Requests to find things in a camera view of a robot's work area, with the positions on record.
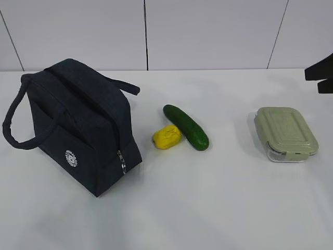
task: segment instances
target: white wall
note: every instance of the white wall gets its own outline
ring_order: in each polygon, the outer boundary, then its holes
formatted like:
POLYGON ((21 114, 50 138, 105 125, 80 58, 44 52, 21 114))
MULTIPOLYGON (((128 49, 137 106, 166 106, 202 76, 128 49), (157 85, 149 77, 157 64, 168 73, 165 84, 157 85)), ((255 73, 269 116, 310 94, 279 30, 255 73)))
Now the white wall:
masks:
POLYGON ((333 53, 333 0, 290 0, 270 68, 306 68, 333 53))
POLYGON ((0 71, 15 70, 22 70, 22 68, 0 16, 0 71))
POLYGON ((149 69, 267 68, 287 0, 146 0, 149 69))
MULTIPOLYGON (((25 70, 68 57, 98 70, 146 70, 143 5, 0 0, 25 70)), ((304 68, 333 52, 332 0, 146 0, 146 10, 150 70, 304 68)), ((0 20, 5 70, 21 66, 0 20)))
POLYGON ((146 69, 138 0, 1 0, 25 70, 75 58, 98 70, 146 69))

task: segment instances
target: zipper pull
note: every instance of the zipper pull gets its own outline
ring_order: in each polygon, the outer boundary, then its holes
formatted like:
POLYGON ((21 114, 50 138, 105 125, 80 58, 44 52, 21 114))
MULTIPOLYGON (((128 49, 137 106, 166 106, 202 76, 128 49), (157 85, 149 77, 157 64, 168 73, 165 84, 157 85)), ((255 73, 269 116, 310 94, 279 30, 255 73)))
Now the zipper pull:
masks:
POLYGON ((121 168, 123 169, 123 174, 125 175, 126 174, 126 163, 125 163, 125 160, 124 160, 120 150, 118 150, 117 155, 121 162, 121 168))

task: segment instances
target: green plastic lid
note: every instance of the green plastic lid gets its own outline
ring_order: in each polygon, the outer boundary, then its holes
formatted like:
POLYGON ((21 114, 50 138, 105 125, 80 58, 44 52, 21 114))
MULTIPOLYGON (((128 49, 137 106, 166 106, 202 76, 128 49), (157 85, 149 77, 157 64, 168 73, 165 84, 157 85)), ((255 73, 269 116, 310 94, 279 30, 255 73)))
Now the green plastic lid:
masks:
POLYGON ((280 155, 275 161, 304 161, 318 151, 308 124, 293 108, 260 108, 254 123, 263 145, 270 147, 271 154, 280 155))

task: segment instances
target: zipper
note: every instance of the zipper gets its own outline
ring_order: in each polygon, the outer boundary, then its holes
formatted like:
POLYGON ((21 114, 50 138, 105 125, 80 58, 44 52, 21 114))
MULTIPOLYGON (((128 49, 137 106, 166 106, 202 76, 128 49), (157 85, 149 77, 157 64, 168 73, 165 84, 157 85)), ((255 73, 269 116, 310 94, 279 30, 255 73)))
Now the zipper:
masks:
POLYGON ((126 174, 126 163, 125 163, 125 160, 124 160, 120 150, 117 151, 117 155, 121 162, 121 168, 123 169, 123 174, 125 175, 126 174))
POLYGON ((45 71, 51 73, 54 77, 56 77, 67 89, 69 89, 70 92, 74 93, 76 97, 89 109, 92 109, 93 111, 99 113, 102 115, 106 120, 108 120, 113 129, 113 133, 115 134, 115 140, 116 140, 116 146, 117 146, 117 155, 119 157, 121 167, 123 170, 123 174, 126 174, 126 164, 125 160, 120 152, 120 133, 118 126, 114 119, 104 111, 94 100, 92 100, 84 91, 82 91, 79 87, 75 86, 74 84, 71 83, 71 81, 67 80, 65 77, 62 75, 58 74, 51 68, 44 69, 45 71))

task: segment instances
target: white circular logo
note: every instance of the white circular logo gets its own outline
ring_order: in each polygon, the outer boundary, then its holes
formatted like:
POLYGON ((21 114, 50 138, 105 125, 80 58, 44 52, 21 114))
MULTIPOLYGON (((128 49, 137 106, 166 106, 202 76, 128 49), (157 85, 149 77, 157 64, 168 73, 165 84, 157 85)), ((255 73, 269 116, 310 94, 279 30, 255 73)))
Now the white circular logo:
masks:
POLYGON ((78 165, 78 161, 71 151, 66 150, 65 156, 69 165, 71 165, 72 167, 76 167, 78 165))

